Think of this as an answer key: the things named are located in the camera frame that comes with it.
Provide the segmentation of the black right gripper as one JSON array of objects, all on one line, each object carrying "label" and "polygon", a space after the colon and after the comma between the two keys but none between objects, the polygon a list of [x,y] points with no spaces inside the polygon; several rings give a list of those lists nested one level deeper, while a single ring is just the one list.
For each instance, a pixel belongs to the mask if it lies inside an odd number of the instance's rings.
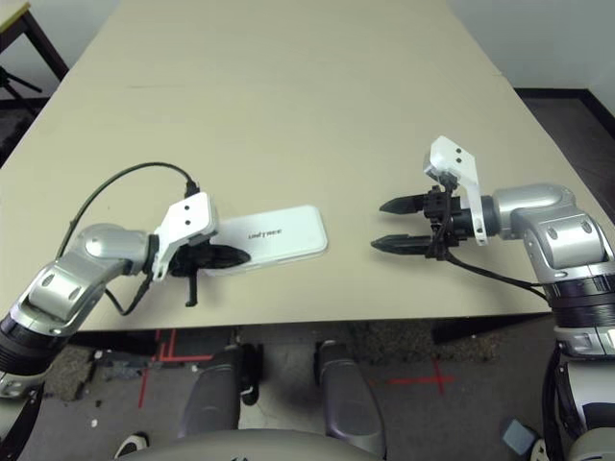
[{"label": "black right gripper", "polygon": [[434,186],[424,194],[397,197],[380,206],[379,211],[397,215],[414,214],[423,210],[430,221],[432,236],[390,234],[371,242],[371,246],[394,255],[426,255],[444,259],[450,247],[474,236],[469,208],[462,208],[460,198],[454,197],[455,186],[444,189]]}]

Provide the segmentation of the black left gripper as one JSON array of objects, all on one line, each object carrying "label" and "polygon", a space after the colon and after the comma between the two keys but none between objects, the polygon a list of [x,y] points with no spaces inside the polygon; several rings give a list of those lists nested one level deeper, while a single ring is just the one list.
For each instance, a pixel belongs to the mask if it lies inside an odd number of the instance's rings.
[{"label": "black left gripper", "polygon": [[187,279],[186,307],[196,306],[198,303],[198,272],[209,263],[215,251],[216,259],[210,264],[211,269],[231,269],[247,262],[250,255],[244,250],[229,245],[214,245],[213,249],[206,240],[197,245],[183,245],[173,256],[170,262],[170,275],[178,279]]}]

